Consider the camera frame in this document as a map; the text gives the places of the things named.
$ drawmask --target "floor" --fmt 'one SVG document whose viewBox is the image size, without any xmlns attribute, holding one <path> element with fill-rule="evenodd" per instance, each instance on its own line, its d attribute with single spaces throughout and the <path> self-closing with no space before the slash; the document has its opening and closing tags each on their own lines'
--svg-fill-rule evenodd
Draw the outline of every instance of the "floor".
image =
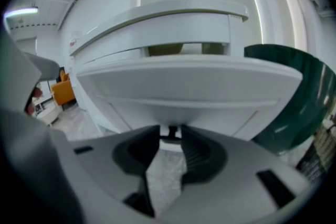
<svg viewBox="0 0 336 224">
<path fill-rule="evenodd" d="M 89 114 L 77 104 L 62 112 L 52 127 L 63 131 L 70 141 L 100 136 Z M 308 139 L 294 150 L 280 156 L 280 159 L 295 167 L 311 143 L 312 139 Z M 181 194 L 180 179 L 185 171 L 186 162 L 182 152 L 157 152 L 146 173 L 156 216 L 164 212 Z"/>
</svg>

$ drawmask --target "tiled floor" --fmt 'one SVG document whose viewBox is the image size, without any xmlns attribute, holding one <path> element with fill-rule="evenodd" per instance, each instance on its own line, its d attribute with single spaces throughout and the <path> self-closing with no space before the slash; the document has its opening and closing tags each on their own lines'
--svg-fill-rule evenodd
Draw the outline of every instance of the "tiled floor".
<svg viewBox="0 0 336 224">
<path fill-rule="evenodd" d="M 89 113 L 80 109 L 77 104 L 61 112 L 58 118 L 52 128 L 63 131 L 70 141 L 100 136 Z"/>
</svg>

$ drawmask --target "orange chair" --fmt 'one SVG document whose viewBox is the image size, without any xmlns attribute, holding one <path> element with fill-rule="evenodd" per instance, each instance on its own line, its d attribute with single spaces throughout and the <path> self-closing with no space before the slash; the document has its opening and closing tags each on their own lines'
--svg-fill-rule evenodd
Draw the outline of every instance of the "orange chair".
<svg viewBox="0 0 336 224">
<path fill-rule="evenodd" d="M 61 81 L 52 85 L 51 93 L 58 105 L 63 105 L 75 99 L 74 91 L 72 90 L 69 74 L 65 74 L 63 70 L 60 72 Z"/>
</svg>

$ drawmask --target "fluorescent light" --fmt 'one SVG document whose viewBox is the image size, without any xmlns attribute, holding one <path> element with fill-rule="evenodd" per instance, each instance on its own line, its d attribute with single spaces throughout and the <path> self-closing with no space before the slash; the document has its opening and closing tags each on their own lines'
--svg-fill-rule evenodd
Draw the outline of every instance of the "fluorescent light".
<svg viewBox="0 0 336 224">
<path fill-rule="evenodd" d="M 30 14 L 30 13 L 37 13 L 38 9 L 37 8 L 23 8 L 23 9 L 17 9 L 13 10 L 11 12 L 6 12 L 4 17 L 12 17 L 16 15 L 22 15 L 22 14 Z"/>
</svg>

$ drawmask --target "black slot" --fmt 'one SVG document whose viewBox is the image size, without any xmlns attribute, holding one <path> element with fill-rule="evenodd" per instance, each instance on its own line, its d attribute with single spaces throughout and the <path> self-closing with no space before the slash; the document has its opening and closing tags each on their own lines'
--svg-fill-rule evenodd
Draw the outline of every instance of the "black slot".
<svg viewBox="0 0 336 224">
<path fill-rule="evenodd" d="M 146 176 L 142 176 L 139 191 L 137 193 L 132 193 L 123 202 L 129 205 L 130 207 L 152 218 L 155 217 L 155 212 L 152 207 L 151 198 L 149 196 L 148 183 L 147 183 Z"/>
<path fill-rule="evenodd" d="M 271 171 L 258 172 L 257 177 L 266 187 L 279 208 L 294 200 L 295 196 Z"/>
<path fill-rule="evenodd" d="M 92 146 L 82 146 L 82 147 L 75 148 L 73 151 L 75 151 L 76 154 L 82 154 L 88 151 L 93 151 L 93 147 Z"/>
<path fill-rule="evenodd" d="M 168 143 L 168 144 L 174 144 L 174 145 L 180 145 L 181 144 L 181 139 L 178 137 L 169 137 L 169 136 L 160 136 L 160 139 L 164 142 L 164 143 Z"/>
</svg>

